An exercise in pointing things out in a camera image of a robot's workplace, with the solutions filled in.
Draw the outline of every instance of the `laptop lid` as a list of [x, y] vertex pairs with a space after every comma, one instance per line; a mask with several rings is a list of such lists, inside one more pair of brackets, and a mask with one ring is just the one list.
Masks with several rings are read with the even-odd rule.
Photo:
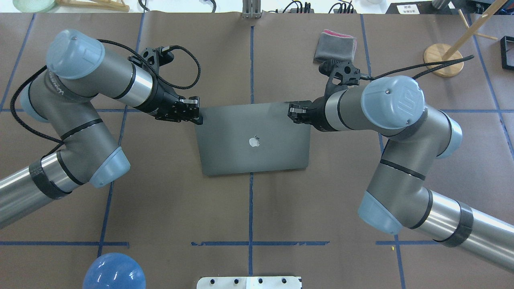
[[310, 126], [287, 117], [288, 102], [207, 107], [196, 125], [208, 176], [289, 169], [309, 164]]

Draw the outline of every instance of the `blue ball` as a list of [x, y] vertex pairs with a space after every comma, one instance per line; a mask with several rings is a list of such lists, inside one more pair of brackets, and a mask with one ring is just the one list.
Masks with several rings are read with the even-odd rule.
[[145, 289], [146, 278], [134, 259], [121, 253], [98, 257], [87, 270], [82, 289]]

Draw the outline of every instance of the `light blue cap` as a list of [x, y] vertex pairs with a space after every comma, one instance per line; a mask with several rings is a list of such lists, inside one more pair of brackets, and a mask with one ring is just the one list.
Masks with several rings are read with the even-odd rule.
[[118, 147], [93, 174], [89, 182], [95, 188], [101, 188], [126, 174], [129, 169], [129, 160], [121, 147]]
[[371, 123], [396, 130], [419, 120], [425, 110], [425, 96], [408, 76], [382, 77], [366, 86], [360, 104]]
[[393, 214], [368, 192], [364, 192], [357, 213], [363, 221], [384, 233], [396, 235], [402, 228]]
[[442, 112], [450, 122], [451, 126], [451, 135], [450, 135], [450, 142], [448, 143], [448, 146], [446, 147], [445, 151], [443, 151], [440, 155], [438, 155], [436, 158], [445, 158], [449, 157], [454, 151], [456, 151], [460, 146], [462, 142], [462, 128], [461, 126], [453, 120], [451, 117], [449, 117], [446, 113]]
[[30, 85], [27, 85], [22, 92], [20, 93], [20, 103], [22, 104], [23, 110], [31, 116], [33, 119], [40, 122], [48, 122], [44, 117], [40, 116], [37, 112], [35, 112], [34, 107], [32, 107], [32, 103], [30, 103], [29, 99], [29, 89]]
[[64, 79], [78, 79], [102, 63], [105, 47], [80, 31], [66, 29], [57, 34], [46, 53], [48, 69]]

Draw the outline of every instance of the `wooden stand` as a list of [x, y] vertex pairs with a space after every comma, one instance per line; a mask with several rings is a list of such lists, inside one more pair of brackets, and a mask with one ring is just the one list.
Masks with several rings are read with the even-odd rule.
[[91, 0], [78, 1], [78, 0], [56, 0], [56, 3], [63, 6], [106, 9], [114, 11], [128, 12], [130, 7], [125, 4], [123, 0]]
[[[496, 11], [498, 11], [507, 0], [496, 0], [494, 1], [487, 10], [484, 11], [484, 14], [475, 22], [473, 25], [469, 26], [466, 19], [464, 18], [464, 15], [462, 14], [462, 11], [459, 10], [459, 14], [461, 15], [462, 20], [464, 21], [467, 30], [464, 33], [464, 35], [461, 36], [459, 40], [453, 46], [450, 46], [448, 44], [443, 43], [437, 43], [430, 45], [423, 55], [423, 60], [425, 63], [428, 62], [437, 62], [437, 61], [445, 61], [445, 60], [453, 60], [453, 59], [459, 59], [462, 58], [462, 54], [458, 51], [458, 49], [466, 42], [468, 41], [473, 35], [486, 37], [489, 39], [498, 40], [495, 37], [484, 35], [481, 33], [477, 33], [478, 29], [486, 23], [489, 18], [491, 18]], [[461, 72], [462, 68], [464, 67], [464, 63], [457, 63], [448, 67], [445, 67], [443, 69], [439, 69], [434, 71], [433, 73], [442, 76], [442, 77], [452, 77], [456, 76], [459, 72]]]

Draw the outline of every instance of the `white plate with holes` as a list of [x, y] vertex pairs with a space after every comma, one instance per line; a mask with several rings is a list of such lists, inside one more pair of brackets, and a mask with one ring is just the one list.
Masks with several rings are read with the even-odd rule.
[[301, 289], [302, 277], [203, 277], [196, 289]]

